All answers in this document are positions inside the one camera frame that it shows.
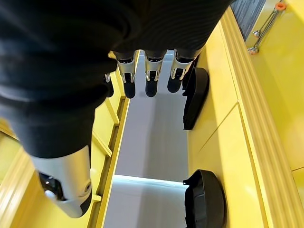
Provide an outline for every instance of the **black plastic cover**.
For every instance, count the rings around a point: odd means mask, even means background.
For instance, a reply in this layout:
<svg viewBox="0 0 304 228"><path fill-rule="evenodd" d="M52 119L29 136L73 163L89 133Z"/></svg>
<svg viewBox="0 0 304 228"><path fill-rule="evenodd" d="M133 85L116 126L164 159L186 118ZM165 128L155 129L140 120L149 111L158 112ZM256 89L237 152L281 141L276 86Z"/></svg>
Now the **black plastic cover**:
<svg viewBox="0 0 304 228"><path fill-rule="evenodd" d="M185 193L187 228L221 228L225 223L225 196L211 171L197 170L189 179Z"/></svg>
<svg viewBox="0 0 304 228"><path fill-rule="evenodd" d="M194 67L183 96L187 96L184 110L184 130L192 130L209 91L209 75L203 68Z"/></svg>

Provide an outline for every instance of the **gray floor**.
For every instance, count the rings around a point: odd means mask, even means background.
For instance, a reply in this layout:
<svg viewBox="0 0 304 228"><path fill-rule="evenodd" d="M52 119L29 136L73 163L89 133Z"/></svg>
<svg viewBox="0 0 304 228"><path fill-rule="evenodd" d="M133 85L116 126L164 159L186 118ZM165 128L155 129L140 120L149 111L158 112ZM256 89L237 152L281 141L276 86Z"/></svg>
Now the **gray floor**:
<svg viewBox="0 0 304 228"><path fill-rule="evenodd" d="M185 186L114 178L104 228L184 228Z"/></svg>

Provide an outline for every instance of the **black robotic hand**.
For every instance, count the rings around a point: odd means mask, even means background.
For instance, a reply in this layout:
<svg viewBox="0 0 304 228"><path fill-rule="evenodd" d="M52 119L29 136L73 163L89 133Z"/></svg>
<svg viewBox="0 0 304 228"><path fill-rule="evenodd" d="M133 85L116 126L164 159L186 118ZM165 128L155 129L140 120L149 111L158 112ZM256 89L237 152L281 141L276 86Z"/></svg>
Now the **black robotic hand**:
<svg viewBox="0 0 304 228"><path fill-rule="evenodd" d="M135 95L134 52L145 50L154 96L167 49L168 89L179 90L231 0L3 0L0 3L0 115L31 156L45 194L71 217L92 197L94 112L117 62Z"/></svg>

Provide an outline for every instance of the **black fabric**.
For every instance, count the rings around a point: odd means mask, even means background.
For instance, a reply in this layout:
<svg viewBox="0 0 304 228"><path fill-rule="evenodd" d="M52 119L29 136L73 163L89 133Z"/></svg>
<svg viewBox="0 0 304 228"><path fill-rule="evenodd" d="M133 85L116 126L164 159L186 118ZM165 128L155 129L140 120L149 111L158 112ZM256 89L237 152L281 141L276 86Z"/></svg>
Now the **black fabric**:
<svg viewBox="0 0 304 228"><path fill-rule="evenodd" d="M101 75L117 65L109 51L192 53L230 2L2 0L0 115L35 156L67 155L90 145L94 110L109 94ZM125 90L134 96L135 88Z"/></svg>
<svg viewBox="0 0 304 228"><path fill-rule="evenodd" d="M150 0L139 35L114 48L118 52L204 46L232 0Z"/></svg>

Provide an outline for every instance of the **black curved part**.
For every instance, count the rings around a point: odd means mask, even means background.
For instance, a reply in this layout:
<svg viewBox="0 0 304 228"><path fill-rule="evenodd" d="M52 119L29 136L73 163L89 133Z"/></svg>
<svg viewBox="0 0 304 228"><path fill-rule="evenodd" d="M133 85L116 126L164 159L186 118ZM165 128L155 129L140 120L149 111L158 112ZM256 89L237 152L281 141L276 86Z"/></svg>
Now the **black curved part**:
<svg viewBox="0 0 304 228"><path fill-rule="evenodd" d="M179 78L172 79L171 76L169 77L167 88L170 93L176 93L179 91L181 86L181 81Z"/></svg>
<svg viewBox="0 0 304 228"><path fill-rule="evenodd" d="M185 192L187 228L222 228L226 201L220 182L211 171L197 170L189 179Z"/></svg>
<svg viewBox="0 0 304 228"><path fill-rule="evenodd" d="M81 216L83 216L87 212L87 210L89 209L91 201L92 201L92 194L93 194L93 192L91 190L91 193L90 193L89 197L80 205L80 208L82 210L82 215Z"/></svg>
<svg viewBox="0 0 304 228"><path fill-rule="evenodd" d="M148 97L154 97L157 93L157 82L154 80L147 81L146 80L146 94Z"/></svg>
<svg viewBox="0 0 304 228"><path fill-rule="evenodd" d="M194 67L183 96L187 96L184 109L184 130L192 130L209 92L210 79L203 68Z"/></svg>
<svg viewBox="0 0 304 228"><path fill-rule="evenodd" d="M126 97L128 98L133 98L135 97L135 82L131 83L131 82L126 82L123 84L124 86L124 93L126 95Z"/></svg>
<svg viewBox="0 0 304 228"><path fill-rule="evenodd" d="M106 97L112 97L114 94L114 88L113 88L113 83L112 80L110 79L109 82L106 83L107 87L108 87L108 94Z"/></svg>

